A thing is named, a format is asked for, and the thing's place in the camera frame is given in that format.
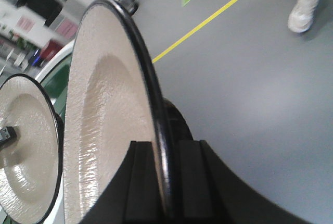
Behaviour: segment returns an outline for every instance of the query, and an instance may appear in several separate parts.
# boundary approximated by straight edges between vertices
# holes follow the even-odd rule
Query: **white sneaker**
[[[313,22],[313,13],[319,0],[297,0],[297,4],[292,9],[288,28],[296,33],[307,31]]]

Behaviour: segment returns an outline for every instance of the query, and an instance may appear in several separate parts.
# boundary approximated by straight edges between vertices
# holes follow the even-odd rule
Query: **gray floor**
[[[154,58],[230,0],[138,0]],[[155,63],[163,95],[247,184],[333,223],[333,0],[294,34],[296,0],[240,0]]]

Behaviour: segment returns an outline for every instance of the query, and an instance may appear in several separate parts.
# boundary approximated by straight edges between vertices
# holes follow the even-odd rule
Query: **wall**
[[[38,47],[43,47],[50,39],[55,39],[62,44],[66,44],[68,42],[65,38],[45,27],[44,18],[25,7],[16,8],[8,2],[0,0],[0,13],[3,11],[6,15],[3,18],[0,18],[0,23],[7,25],[8,28],[12,28],[15,32],[19,33],[22,37],[28,39]],[[35,22],[29,32],[26,32],[16,26],[21,16],[25,16]]]

